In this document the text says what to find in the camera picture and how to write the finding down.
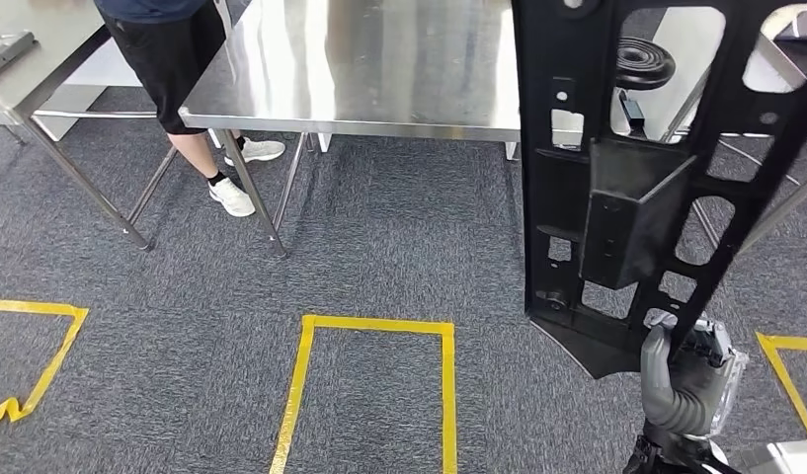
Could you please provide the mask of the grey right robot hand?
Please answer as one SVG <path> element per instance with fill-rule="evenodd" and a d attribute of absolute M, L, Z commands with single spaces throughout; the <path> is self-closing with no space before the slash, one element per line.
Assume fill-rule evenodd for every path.
<path fill-rule="evenodd" d="M 678 318 L 659 311 L 640 355 L 641 402 L 646 420 L 678 435 L 721 433 L 749 362 L 736 350 L 721 322 L 698 319 L 676 352 L 672 333 Z"/>

